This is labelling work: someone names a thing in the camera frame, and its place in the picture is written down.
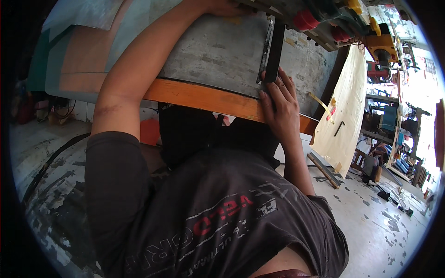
right hand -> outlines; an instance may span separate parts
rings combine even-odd
[[[296,145],[300,136],[300,105],[295,93],[295,84],[292,77],[288,77],[280,67],[276,81],[267,83],[266,87],[275,101],[276,112],[272,108],[269,95],[260,91],[264,117],[286,151]]]
[[[188,0],[204,7],[204,13],[215,16],[242,16],[252,13],[252,9],[239,8],[239,3],[234,0]]]

paint-stained floor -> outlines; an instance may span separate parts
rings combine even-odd
[[[49,126],[47,122],[12,127],[12,168],[20,198],[43,163],[69,139],[90,128],[91,124],[79,121],[62,127]],[[150,172],[161,168],[159,150],[141,146]],[[103,275],[95,260],[85,217],[85,148],[83,140],[53,162],[26,213],[42,249],[63,277]],[[277,171],[283,174],[283,165]],[[426,217],[419,213],[425,209],[423,201],[412,199],[411,193],[402,190],[401,197],[414,211],[409,217],[378,197],[379,190],[366,186],[358,175],[348,173],[345,180],[339,178],[340,188],[333,189],[316,167],[309,167],[309,171],[316,194],[326,197],[348,241],[349,263],[341,277],[395,277],[428,224],[429,213]],[[397,192],[396,184],[385,177],[379,184]]]
[[[426,217],[419,212],[425,209],[423,201],[402,190],[401,198],[414,211],[409,217],[377,196],[380,190],[365,185],[356,174],[349,172],[344,180],[339,177],[340,188],[333,189],[316,167],[309,171],[316,194],[328,200],[349,245],[349,263],[341,278],[396,277],[428,225],[429,212]],[[383,176],[379,185],[397,192],[397,185]]]

dark gray t-shirt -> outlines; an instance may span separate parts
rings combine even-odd
[[[107,277],[248,277],[284,247],[339,277],[346,239],[324,197],[305,196],[259,155],[207,149],[155,191],[138,140],[88,141],[91,236]]]

black hose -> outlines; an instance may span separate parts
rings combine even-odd
[[[76,144],[77,142],[85,139],[86,137],[90,136],[91,132],[85,133],[82,135],[78,135],[74,137],[73,139],[66,142],[65,145],[61,146],[49,159],[48,161],[43,165],[42,169],[40,169],[39,173],[34,177],[32,182],[29,184],[28,188],[26,189],[26,192],[23,196],[22,200],[22,207],[26,209],[28,206],[28,202],[31,199],[32,194],[34,193],[34,190],[36,189],[37,185],[39,184],[40,180],[42,179],[43,175],[45,174],[46,170],[49,168],[51,163],[56,159],[56,157],[66,150],[67,148],[71,147],[72,145]]]

black shorts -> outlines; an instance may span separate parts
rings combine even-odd
[[[274,158],[279,141],[267,124],[236,118],[222,126],[222,118],[218,121],[212,112],[160,102],[159,131],[161,157],[170,169],[209,147],[254,152],[272,168],[280,165]]]

